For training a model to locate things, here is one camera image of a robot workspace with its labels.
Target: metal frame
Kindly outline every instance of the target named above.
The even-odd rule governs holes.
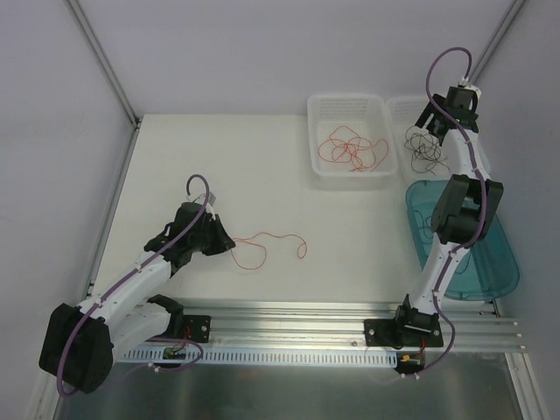
[[[526,420],[550,420],[543,396],[535,380],[527,354],[507,354],[506,361],[514,383],[517,401]]]
[[[81,33],[83,34],[87,42],[87,45],[89,46],[95,59],[97,60],[97,63],[101,68],[101,72],[107,78],[108,84],[113,90],[116,99],[119,101],[122,110],[126,114],[132,126],[136,128],[140,120],[136,115],[136,113],[134,112],[132,105],[130,105],[129,98],[124,92],[124,89],[121,86],[121,82],[117,79],[115,70],[113,70],[111,63],[107,58],[107,55],[103,51],[102,45],[99,42],[97,36],[95,35],[94,28],[92,28],[91,24],[89,23],[88,17],[84,13],[84,10],[81,7],[80,2],[78,0],[63,0],[63,1],[68,7],[68,9],[70,10],[70,14],[72,15],[76,24],[80,28]]]
[[[97,247],[87,270],[84,295],[93,289],[101,265],[103,251],[123,189],[132,152],[137,140],[140,119],[135,114],[123,87],[116,77],[99,39],[82,9],[79,0],[63,0],[80,27],[109,85],[129,119],[134,132],[122,161],[121,170],[111,194],[108,210],[103,218]],[[489,62],[519,17],[527,0],[513,0],[499,22],[492,37],[472,70],[471,81],[476,82],[486,71]],[[270,302],[211,302],[184,301],[189,313],[213,317],[212,339],[209,346],[250,349],[311,349],[356,352],[365,347],[363,320],[392,317],[398,304],[316,304]],[[446,311],[458,331],[454,352],[504,353],[510,367],[512,381],[524,418],[548,420],[543,401],[536,386],[526,347],[513,318],[499,318],[496,303],[472,309]],[[448,325],[443,325],[444,336],[449,337]],[[52,377],[40,384],[40,395],[31,418],[51,418],[56,401]]]
[[[490,40],[482,50],[479,59],[474,63],[471,71],[470,80],[472,83],[479,83],[480,77],[486,71],[488,64],[494,58],[499,46],[503,42],[504,38],[508,34],[509,30],[512,28],[515,20],[520,16],[520,13],[528,0],[513,0],[506,10],[506,13],[501,18],[495,31],[493,32]]]

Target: red rope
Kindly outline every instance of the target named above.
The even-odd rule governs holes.
[[[234,251],[231,249],[231,256],[234,258],[234,261],[239,268],[244,269],[244,270],[259,270],[264,265],[264,263],[266,263],[266,258],[267,258],[266,247],[264,245],[260,244],[260,243],[256,243],[255,241],[253,241],[259,235],[267,235],[267,236],[270,236],[270,237],[276,238],[276,239],[284,239],[284,238],[290,238],[290,237],[298,238],[302,243],[297,247],[297,250],[296,250],[297,258],[299,258],[300,260],[303,260],[305,258],[305,256],[307,255],[307,242],[305,241],[304,238],[302,238],[301,236],[299,236],[297,234],[271,234],[269,232],[259,232],[258,234],[254,234],[250,238],[234,238],[234,241],[236,243],[243,243],[243,244],[246,244],[246,245],[252,245],[254,247],[258,247],[258,248],[262,249],[262,251],[264,252],[264,256],[263,256],[262,262],[260,264],[258,264],[255,267],[246,267],[246,266],[241,265],[237,261],[237,258],[235,258]]]
[[[350,135],[346,135],[346,138],[350,137],[349,140],[344,140],[342,136],[344,130],[350,131]],[[378,161],[377,155],[375,154],[375,148],[381,143],[385,143],[387,151],[385,155]],[[329,151],[330,148],[330,158],[325,156],[325,153]],[[380,138],[373,144],[371,141],[362,137],[356,131],[348,127],[347,125],[341,125],[335,131],[333,131],[329,138],[326,139],[318,147],[318,155],[321,159],[326,162],[331,162],[334,164],[352,164],[353,169],[350,172],[373,172],[375,169],[382,164],[383,160],[389,154],[389,143],[384,138]],[[364,160],[373,159],[373,163],[365,164]]]

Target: teal tray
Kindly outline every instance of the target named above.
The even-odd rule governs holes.
[[[431,214],[447,181],[417,181],[406,192],[410,231],[422,268],[428,260],[433,233]],[[511,293],[519,283],[519,269],[498,216],[486,238],[478,241],[457,267],[445,296],[454,300],[491,300]]]

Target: black string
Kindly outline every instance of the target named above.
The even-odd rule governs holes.
[[[404,147],[412,152],[410,156],[412,171],[416,173],[430,172],[433,175],[437,175],[434,170],[438,165],[445,166],[449,170],[449,166],[444,164],[447,157],[442,157],[438,139],[430,133],[410,133],[410,130],[415,128],[416,126],[413,125],[404,133]]]

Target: white wall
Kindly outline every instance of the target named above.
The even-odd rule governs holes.
[[[82,0],[141,115],[304,114],[314,93],[422,94],[433,59],[455,45],[478,55],[510,2]],[[434,88],[464,63],[446,59]]]
[[[539,383],[557,418],[560,400],[560,2],[534,0],[481,81],[481,138],[504,183],[500,218],[521,269],[503,299],[521,319]]]
[[[130,126],[61,0],[0,3],[0,417],[24,417],[50,312],[83,291]]]

